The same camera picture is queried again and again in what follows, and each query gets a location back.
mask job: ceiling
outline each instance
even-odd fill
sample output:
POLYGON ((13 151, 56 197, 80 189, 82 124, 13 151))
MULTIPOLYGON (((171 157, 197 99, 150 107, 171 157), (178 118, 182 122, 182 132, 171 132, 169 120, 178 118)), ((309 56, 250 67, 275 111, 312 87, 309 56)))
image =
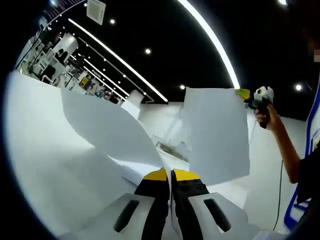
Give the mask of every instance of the ceiling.
MULTIPOLYGON (((68 21, 72 19, 101 40, 150 82, 169 102, 183 102, 191 88, 232 88, 226 67, 205 31, 177 0, 117 0, 106 3, 103 24, 86 15, 83 3, 51 24, 57 33, 74 33, 79 48, 73 54, 88 59, 130 93, 137 86, 156 104, 165 102, 96 41, 68 21), (146 55, 145 48, 151 49, 146 55), (116 68, 101 57, 106 58, 116 68)), ((276 0, 189 0, 219 38, 241 88, 273 88, 280 115, 306 120, 319 79, 319 65, 308 57, 307 41, 289 10, 276 0), (295 90, 295 84, 302 91, 295 90)), ((92 69, 86 62, 84 66, 92 69)))

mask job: wire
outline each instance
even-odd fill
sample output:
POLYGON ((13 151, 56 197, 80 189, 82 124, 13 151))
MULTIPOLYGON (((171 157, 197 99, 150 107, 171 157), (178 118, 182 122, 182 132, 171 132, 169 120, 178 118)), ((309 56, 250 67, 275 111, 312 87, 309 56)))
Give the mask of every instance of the wire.
POLYGON ((256 125, 257 125, 257 121, 255 120, 255 121, 254 121, 253 128, 252 128, 251 136, 250 136, 249 146, 251 145, 252 136, 254 135, 254 131, 255 131, 256 125))
POLYGON ((273 227, 273 231, 276 229, 279 220, 279 212, 280 212, 280 203, 281 203, 281 185, 282 185, 282 169, 284 167, 284 161, 281 162, 281 171, 280 171, 280 184, 279 184, 279 200, 278 200, 278 211, 276 215, 275 225, 273 227))

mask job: white paper sheet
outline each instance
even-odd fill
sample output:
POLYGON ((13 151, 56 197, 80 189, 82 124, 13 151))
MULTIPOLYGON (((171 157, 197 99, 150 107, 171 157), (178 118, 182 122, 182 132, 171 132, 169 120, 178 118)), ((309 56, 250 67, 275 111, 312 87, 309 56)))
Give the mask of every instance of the white paper sheet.
POLYGON ((120 161, 163 166, 146 131, 119 105, 67 90, 61 95, 66 119, 98 151, 120 161))
POLYGON ((135 187, 65 118, 61 91, 18 72, 6 96, 6 147, 19 186, 56 236, 80 228, 135 187))
POLYGON ((190 171, 215 185, 249 174, 247 115, 234 89, 187 88, 184 124, 190 129, 190 171))
POLYGON ((245 188, 232 183, 232 181, 220 183, 213 186, 206 186, 206 188, 211 194, 219 193, 234 205, 243 210, 245 209, 245 203, 247 200, 247 195, 249 193, 249 191, 245 188))

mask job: blue trim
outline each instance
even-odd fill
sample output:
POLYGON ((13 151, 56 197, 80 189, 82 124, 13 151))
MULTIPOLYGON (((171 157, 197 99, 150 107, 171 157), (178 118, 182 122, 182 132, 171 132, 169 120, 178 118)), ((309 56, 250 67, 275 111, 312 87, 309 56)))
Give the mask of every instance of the blue trim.
MULTIPOLYGON (((309 153, 312 152, 312 144, 310 144, 310 129, 311 129, 311 123, 314 120, 316 112, 317 112, 317 110, 319 108, 319 104, 320 104, 320 78, 319 78, 318 89, 317 89, 317 92, 316 92, 314 104, 313 104, 313 107, 311 109, 311 112, 310 112, 310 115, 309 115, 309 118, 308 118, 307 128, 306 128, 306 145, 305 145, 305 154, 304 154, 305 158, 309 155, 309 153)), ((298 187, 299 186, 296 187, 296 189, 294 191, 294 194, 293 194, 293 196, 291 198, 291 201, 289 203, 289 206, 286 209, 286 212, 285 212, 285 215, 284 215, 284 224, 290 230, 292 230, 294 228, 294 226, 297 224, 297 221, 294 220, 291 217, 290 213, 291 213, 291 210, 292 210, 293 206, 296 205, 295 201, 296 201, 297 196, 298 196, 298 187)))
POLYGON ((299 205, 299 204, 295 204, 295 205, 293 205, 293 207, 295 207, 296 209, 300 209, 302 211, 307 210, 306 206, 302 206, 302 205, 299 205))

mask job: ceiling vent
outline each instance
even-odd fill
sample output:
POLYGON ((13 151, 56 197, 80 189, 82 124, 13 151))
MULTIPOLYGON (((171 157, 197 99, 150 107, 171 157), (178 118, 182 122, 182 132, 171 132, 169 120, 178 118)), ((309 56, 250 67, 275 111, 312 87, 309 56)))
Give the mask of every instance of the ceiling vent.
POLYGON ((96 23, 102 25, 106 4, 98 0, 88 0, 86 7, 86 15, 96 23))

